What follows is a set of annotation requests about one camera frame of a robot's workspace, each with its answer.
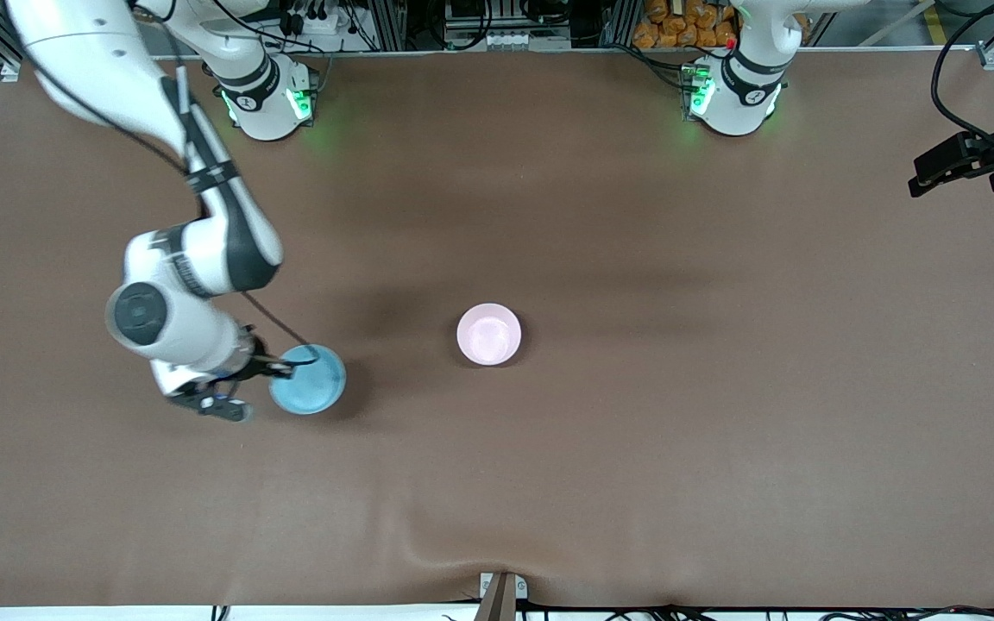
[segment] brown mat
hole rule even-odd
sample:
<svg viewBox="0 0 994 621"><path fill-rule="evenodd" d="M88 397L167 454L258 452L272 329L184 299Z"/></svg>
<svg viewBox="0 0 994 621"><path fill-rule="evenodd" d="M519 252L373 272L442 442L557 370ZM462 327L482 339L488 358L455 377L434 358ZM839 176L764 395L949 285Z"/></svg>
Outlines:
<svg viewBox="0 0 994 621"><path fill-rule="evenodd" d="M244 425L166 405L103 324L189 191L1 86L0 605L438 601L495 568L553 605L994 605L994 196L907 197L954 132L932 62L801 55L728 139L618 55L340 60L315 130L223 129L286 245L261 299L351 374L312 419L256 381ZM510 368L454 353L484 300L525 319Z"/></svg>

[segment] yellow floor stripe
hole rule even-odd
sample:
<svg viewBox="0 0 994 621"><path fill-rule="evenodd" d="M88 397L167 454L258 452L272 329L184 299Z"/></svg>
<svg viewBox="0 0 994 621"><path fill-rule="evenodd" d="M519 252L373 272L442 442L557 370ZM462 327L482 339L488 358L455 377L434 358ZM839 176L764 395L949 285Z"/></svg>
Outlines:
<svg viewBox="0 0 994 621"><path fill-rule="evenodd" d="M942 30L942 20L938 17L938 9L931 7L923 11L922 19L927 21L927 32L930 33L931 42L935 46L944 46L946 44L946 31Z"/></svg>

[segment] white robotic arm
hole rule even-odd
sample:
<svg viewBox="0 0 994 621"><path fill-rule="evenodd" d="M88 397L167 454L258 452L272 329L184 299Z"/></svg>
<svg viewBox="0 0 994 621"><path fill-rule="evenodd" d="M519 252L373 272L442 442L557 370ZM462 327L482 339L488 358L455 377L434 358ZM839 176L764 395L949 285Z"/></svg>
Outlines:
<svg viewBox="0 0 994 621"><path fill-rule="evenodd" d="M691 113L728 136L758 129L773 114L785 68L800 50L796 13L841 11L868 1L731 0L742 15L738 46L725 55L697 60L710 67L710 79L691 99Z"/></svg>
<svg viewBox="0 0 994 621"><path fill-rule="evenodd" d="M283 260L279 236L185 82L150 59L123 0L8 0L8 7L28 56L50 73L39 80L56 103L87 121L105 117L150 134L185 158L186 182L204 216L130 241L107 325L123 346L151 360L157 384L176 404L246 419L249 405L218 394L217 382L285 378L296 365L266 356L260 339L209 298L271 282Z"/></svg>
<svg viewBox="0 0 994 621"><path fill-rule="evenodd" d="M316 72L284 54L268 54L260 39L229 18L266 7L267 0L135 0L198 52L221 83L229 113L257 141L277 141L312 122Z"/></svg>

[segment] green led light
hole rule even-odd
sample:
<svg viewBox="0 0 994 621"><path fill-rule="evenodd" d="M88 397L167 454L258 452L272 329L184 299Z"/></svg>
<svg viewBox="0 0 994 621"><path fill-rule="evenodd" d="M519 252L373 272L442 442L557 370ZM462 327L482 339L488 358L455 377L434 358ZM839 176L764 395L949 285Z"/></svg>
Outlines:
<svg viewBox="0 0 994 621"><path fill-rule="evenodd" d="M711 101L711 96L715 94L715 81L712 78L705 78L701 88L693 95L693 114L703 114L708 111L708 102Z"/></svg>
<svg viewBox="0 0 994 621"><path fill-rule="evenodd" d="M221 99L224 101L226 109L229 109L229 118L232 119L232 122L236 122L236 111L232 109L232 101L229 100L229 94L221 91Z"/></svg>
<svg viewBox="0 0 994 621"><path fill-rule="evenodd" d="M286 98L291 102L291 107L293 107L293 114L297 115L299 119L309 118L309 95L304 94L302 91L291 91L289 88L286 90Z"/></svg>
<svg viewBox="0 0 994 621"><path fill-rule="evenodd" d="M770 106L768 107L768 109L765 109L765 116L773 114L773 110L777 109L777 95L780 94L781 94L781 85L777 84L777 88L773 91L773 94L770 95Z"/></svg>

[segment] blue bowl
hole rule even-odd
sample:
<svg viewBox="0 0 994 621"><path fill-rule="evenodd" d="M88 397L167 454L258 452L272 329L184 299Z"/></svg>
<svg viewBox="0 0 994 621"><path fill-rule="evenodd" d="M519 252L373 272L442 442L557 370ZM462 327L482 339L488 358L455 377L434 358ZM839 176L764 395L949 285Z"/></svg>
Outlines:
<svg viewBox="0 0 994 621"><path fill-rule="evenodd" d="M293 369L291 378L271 378L271 397L292 414L316 414L327 410L343 394L347 371L335 351L323 345L299 345L283 354L283 361L314 361Z"/></svg>

